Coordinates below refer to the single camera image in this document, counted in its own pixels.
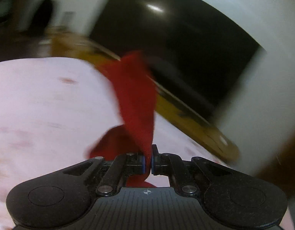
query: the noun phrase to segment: television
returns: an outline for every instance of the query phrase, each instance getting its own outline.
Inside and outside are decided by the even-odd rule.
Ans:
[[[259,47],[202,0],[108,0],[90,38],[119,56],[142,50],[155,80],[205,119]]]

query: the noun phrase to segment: white wall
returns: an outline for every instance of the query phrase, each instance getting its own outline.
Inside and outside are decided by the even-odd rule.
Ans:
[[[29,18],[30,0],[21,22]],[[52,24],[75,11],[71,28],[90,32],[107,0],[58,0]],[[240,149],[235,168],[254,173],[274,157],[295,129],[295,0],[203,0],[240,25],[263,48],[240,79],[217,126]]]

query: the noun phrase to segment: red fabric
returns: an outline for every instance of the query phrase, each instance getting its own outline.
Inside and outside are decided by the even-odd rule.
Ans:
[[[92,149],[89,158],[103,156],[113,160],[128,152],[143,152],[146,172],[127,180],[127,186],[152,187],[144,182],[150,173],[156,88],[140,52],[124,56],[121,61],[104,65],[101,72],[115,91],[123,125],[110,129]]]

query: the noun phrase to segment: red cloth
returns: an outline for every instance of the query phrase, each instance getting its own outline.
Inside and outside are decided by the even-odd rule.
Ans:
[[[127,186],[152,187],[144,182],[150,173],[150,159],[154,132],[156,87],[140,52],[124,56],[121,61],[104,65],[101,72],[110,80],[115,91],[123,125],[110,129],[89,154],[89,158],[103,156],[113,160],[128,152],[143,152],[145,174],[134,175]]]

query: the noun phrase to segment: round metal bolt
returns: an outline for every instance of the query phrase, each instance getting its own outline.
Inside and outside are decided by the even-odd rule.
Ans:
[[[97,190],[101,193],[110,193],[113,189],[111,186],[103,185],[103,186],[100,186]]]
[[[194,193],[196,191],[196,187],[194,187],[192,185],[186,185],[186,186],[183,186],[182,190],[185,193]]]

